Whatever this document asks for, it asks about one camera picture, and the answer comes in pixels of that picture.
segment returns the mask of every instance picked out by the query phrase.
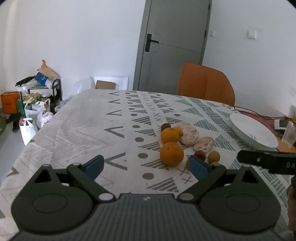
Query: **cardboard box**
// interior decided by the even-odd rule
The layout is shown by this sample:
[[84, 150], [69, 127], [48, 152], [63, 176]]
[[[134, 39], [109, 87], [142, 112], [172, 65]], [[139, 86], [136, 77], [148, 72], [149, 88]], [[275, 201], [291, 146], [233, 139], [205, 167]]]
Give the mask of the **cardboard box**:
[[5, 92], [1, 95], [3, 113], [15, 114], [18, 113], [17, 99], [20, 98], [19, 92]]
[[96, 89], [102, 89], [102, 90], [115, 90], [115, 83], [113, 82], [107, 82], [102, 80], [96, 81]]

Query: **wall switch plate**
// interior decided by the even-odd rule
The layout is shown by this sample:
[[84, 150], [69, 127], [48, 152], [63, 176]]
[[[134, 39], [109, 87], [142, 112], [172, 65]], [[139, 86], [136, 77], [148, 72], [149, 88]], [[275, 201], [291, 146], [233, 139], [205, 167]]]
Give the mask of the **wall switch plate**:
[[249, 39], [257, 39], [257, 31], [256, 30], [248, 30], [247, 36]]

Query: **glass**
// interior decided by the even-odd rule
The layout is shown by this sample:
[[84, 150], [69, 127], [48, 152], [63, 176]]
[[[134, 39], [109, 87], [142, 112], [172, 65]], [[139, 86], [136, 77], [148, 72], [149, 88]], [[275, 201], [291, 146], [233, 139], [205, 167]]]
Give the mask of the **glass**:
[[285, 130], [285, 133], [281, 140], [289, 148], [291, 148], [294, 145], [296, 141], [296, 124], [289, 121], [287, 129]]

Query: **electrical cable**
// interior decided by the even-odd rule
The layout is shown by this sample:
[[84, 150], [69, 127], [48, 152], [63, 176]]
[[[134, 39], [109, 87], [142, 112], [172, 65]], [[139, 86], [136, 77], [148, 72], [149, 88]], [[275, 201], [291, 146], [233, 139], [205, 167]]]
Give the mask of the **electrical cable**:
[[263, 115], [260, 115], [259, 113], [257, 113], [256, 111], [253, 111], [253, 110], [250, 110], [250, 109], [247, 109], [247, 108], [244, 108], [244, 107], [240, 107], [240, 106], [234, 106], [234, 108], [240, 108], [240, 109], [244, 109], [244, 110], [252, 111], [252, 112], [256, 113], [258, 116], [256, 116], [256, 115], [253, 114], [253, 113], [249, 113], [249, 112], [247, 112], [247, 111], [243, 111], [243, 110], [238, 110], [238, 109], [237, 109], [239, 112], [249, 113], [249, 114], [251, 114], [251, 115], [253, 115], [253, 116], [260, 117], [260, 118], [264, 118], [264, 119], [269, 120], [269, 121], [270, 121], [270, 120], [278, 120], [278, 119], [289, 119], [289, 120], [291, 120], [291, 118], [286, 117], [286, 116], [280, 116], [280, 117], [263, 116]]

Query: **white bowl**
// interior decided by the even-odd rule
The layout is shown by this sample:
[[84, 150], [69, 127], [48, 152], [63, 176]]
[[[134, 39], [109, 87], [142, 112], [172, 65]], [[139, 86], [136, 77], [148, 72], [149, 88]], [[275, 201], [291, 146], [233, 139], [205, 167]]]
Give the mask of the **white bowl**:
[[266, 126], [249, 116], [233, 113], [230, 115], [230, 121], [237, 136], [257, 150], [274, 150], [279, 145]]

